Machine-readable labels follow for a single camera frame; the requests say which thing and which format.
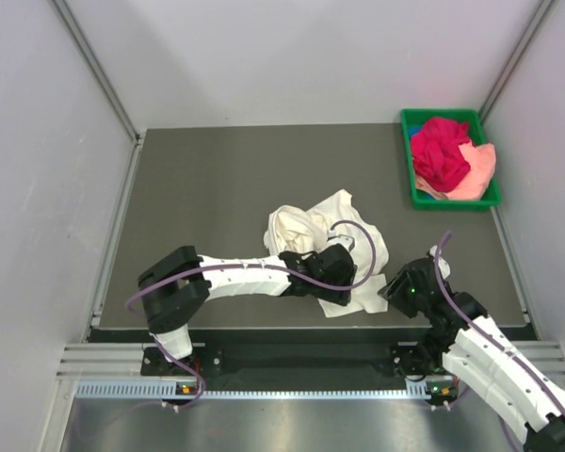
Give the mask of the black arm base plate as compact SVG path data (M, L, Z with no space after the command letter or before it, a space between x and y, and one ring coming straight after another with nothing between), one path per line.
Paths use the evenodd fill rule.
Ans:
M180 360L205 377L249 369L372 369L386 377L435 375L441 365L411 343L402 344L203 344Z

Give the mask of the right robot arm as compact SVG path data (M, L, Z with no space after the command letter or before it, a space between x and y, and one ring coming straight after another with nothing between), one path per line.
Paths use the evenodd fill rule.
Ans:
M403 266L379 295L430 328L395 347L395 371L425 379L451 374L509 427L525 451L565 451L565 390L530 362L469 293L455 292L432 255Z

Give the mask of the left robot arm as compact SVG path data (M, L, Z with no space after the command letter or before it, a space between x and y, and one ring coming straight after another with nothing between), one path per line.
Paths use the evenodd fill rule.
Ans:
M192 367L188 322L211 299L314 297L348 305L357 273L352 249L348 236L335 237L323 251L284 251L258 259L216 259L192 246L178 248L137 278L149 333L164 348L162 362L178 374Z

